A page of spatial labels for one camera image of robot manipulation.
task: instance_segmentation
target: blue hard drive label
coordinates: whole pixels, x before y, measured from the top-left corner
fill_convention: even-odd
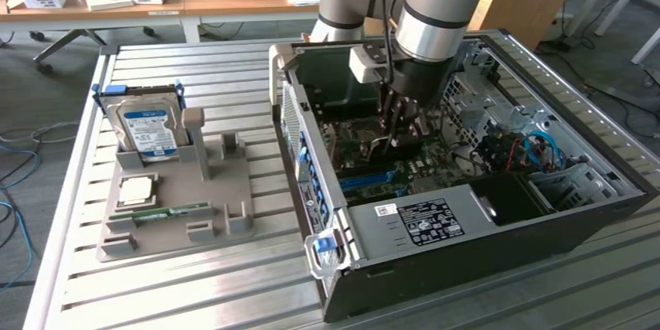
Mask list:
[[[402,206],[399,216],[419,247],[466,234],[445,199]]]
[[[177,139],[167,127],[170,118],[166,110],[127,112],[125,121],[141,154],[158,158],[177,152]]]

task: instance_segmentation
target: floor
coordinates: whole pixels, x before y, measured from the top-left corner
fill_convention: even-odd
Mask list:
[[[574,12],[585,0],[567,2],[567,13]],[[235,39],[263,39],[274,37],[298,36],[301,32],[309,32],[314,21],[305,22],[253,22],[245,24]],[[659,87],[645,87],[645,71],[641,66],[631,64],[631,57],[642,47],[646,40],[660,26],[660,14],[641,5],[630,4],[609,34],[605,37],[591,37],[597,49],[577,47],[565,54],[578,72],[590,81],[607,81],[618,87],[637,92],[639,95],[660,94]],[[209,30],[222,37],[231,37],[239,30],[239,24],[227,24],[221,28],[209,27]],[[142,30],[122,29],[101,32],[109,43],[153,44],[182,43],[185,41],[183,30],[175,26],[157,28],[158,38],[150,38]],[[61,32],[49,32],[49,38],[58,38]],[[83,111],[85,98],[90,88],[90,79],[94,73],[98,47],[90,39],[77,40],[66,51],[57,53],[50,59],[57,73],[50,77],[42,76],[35,71],[33,56],[45,48],[45,43],[30,39],[27,33],[18,33],[9,46],[0,49],[0,132],[14,128],[38,128],[59,121],[75,120]],[[581,79],[571,72],[567,64],[557,56],[546,56],[547,62],[559,73],[575,84]],[[647,64],[657,64],[660,68],[660,48],[647,59]],[[623,120],[622,106],[602,94],[595,94],[593,100],[603,110],[615,118]],[[638,131],[647,134],[660,132],[660,127],[654,123],[651,115],[631,109],[631,123]],[[54,138],[71,135],[74,128],[63,128],[53,134]],[[642,138],[643,143],[660,154],[660,141],[653,138]],[[41,152],[42,165],[38,172],[18,186],[10,188],[10,193],[21,207],[26,217],[30,235],[35,243],[35,249],[45,249],[50,223],[58,204],[59,188],[67,171],[67,163],[73,148],[73,142],[46,145]],[[0,174],[6,174],[25,155],[10,155],[0,152]],[[11,224],[0,224],[0,238],[9,233]],[[0,249],[0,282],[13,279],[23,270],[27,260],[26,242],[18,233]],[[37,278],[39,270],[39,258],[23,281]],[[15,330],[22,327],[26,310],[30,303],[33,287],[14,287],[0,292],[0,328]]]

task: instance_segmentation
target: circuit board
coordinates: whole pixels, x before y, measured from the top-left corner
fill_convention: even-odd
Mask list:
[[[441,138],[379,153],[379,117],[321,122],[322,137],[349,205],[445,189],[467,175]]]

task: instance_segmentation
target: metal workbench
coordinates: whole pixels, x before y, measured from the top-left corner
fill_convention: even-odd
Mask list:
[[[658,158],[595,116],[547,66],[493,35],[631,164],[660,184]],[[117,137],[90,99],[49,237],[26,328],[647,328],[660,319],[660,203],[570,254],[333,325],[317,284],[271,124],[269,47],[291,40],[122,47],[94,83],[186,85],[206,136],[249,145],[259,234],[249,243],[99,263],[95,255]]]

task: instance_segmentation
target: robotic arm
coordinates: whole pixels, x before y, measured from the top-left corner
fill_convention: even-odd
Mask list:
[[[430,134],[426,113],[454,70],[454,56],[479,0],[322,0],[313,41],[362,38],[366,16],[387,21],[385,43],[351,51],[351,69],[362,83],[381,83],[379,114],[383,151]],[[390,17],[401,14],[395,40]]]

